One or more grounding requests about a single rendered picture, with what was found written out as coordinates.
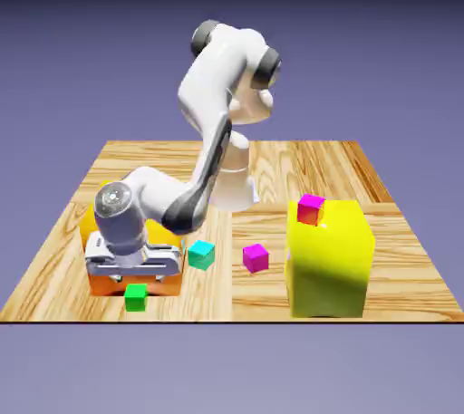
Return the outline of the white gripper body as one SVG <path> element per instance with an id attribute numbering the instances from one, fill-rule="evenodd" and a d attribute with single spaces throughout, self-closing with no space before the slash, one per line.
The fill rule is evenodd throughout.
<path id="1" fill-rule="evenodd" d="M 87 272 L 97 276 L 171 276 L 180 273 L 183 250 L 146 244 L 130 255 L 113 255 L 104 247 L 85 256 Z"/>

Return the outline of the small green cube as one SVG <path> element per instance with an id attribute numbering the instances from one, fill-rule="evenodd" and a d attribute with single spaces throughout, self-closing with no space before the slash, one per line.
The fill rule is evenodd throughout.
<path id="1" fill-rule="evenodd" d="M 124 293 L 124 304 L 127 312 L 136 313 L 146 310 L 148 286 L 146 284 L 128 284 Z"/>

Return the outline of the small cyan cube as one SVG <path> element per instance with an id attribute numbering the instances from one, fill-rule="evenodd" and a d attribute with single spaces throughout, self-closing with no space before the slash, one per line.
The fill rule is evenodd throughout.
<path id="1" fill-rule="evenodd" d="M 188 264 L 198 270 L 206 271 L 215 261 L 215 246 L 197 240 L 188 248 Z"/>

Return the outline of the small magenta cube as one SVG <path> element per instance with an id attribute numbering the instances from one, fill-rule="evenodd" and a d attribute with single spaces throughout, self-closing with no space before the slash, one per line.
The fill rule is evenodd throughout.
<path id="1" fill-rule="evenodd" d="M 317 226 L 324 213 L 324 197 L 304 194 L 297 204 L 297 221 L 310 226 Z"/>
<path id="2" fill-rule="evenodd" d="M 243 265 L 250 274 L 266 270 L 269 266 L 269 253 L 261 244 L 243 248 Z"/>

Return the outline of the large orange box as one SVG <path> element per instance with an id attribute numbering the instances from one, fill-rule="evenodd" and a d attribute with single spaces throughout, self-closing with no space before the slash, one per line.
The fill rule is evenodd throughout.
<path id="1" fill-rule="evenodd" d="M 147 219 L 133 199 L 131 189 L 121 181 L 107 181 L 101 185 L 94 203 L 87 209 L 80 223 L 82 248 L 85 256 L 106 247 L 113 255 L 130 255 L 146 244 L 176 246 L 183 250 L 180 273 L 165 276 L 162 283 L 155 276 L 122 276 L 120 283 L 109 276 L 87 272 L 91 293 L 110 296 L 122 294 L 128 284 L 146 284 L 149 295 L 178 295 L 185 254 L 185 243 L 159 223 Z"/>

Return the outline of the large yellow box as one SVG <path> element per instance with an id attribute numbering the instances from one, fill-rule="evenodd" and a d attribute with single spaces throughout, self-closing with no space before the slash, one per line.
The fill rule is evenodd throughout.
<path id="1" fill-rule="evenodd" d="M 356 200 L 323 204 L 316 226 L 297 220 L 287 205 L 285 285 L 294 318 L 360 318 L 370 279 L 375 238 Z"/>

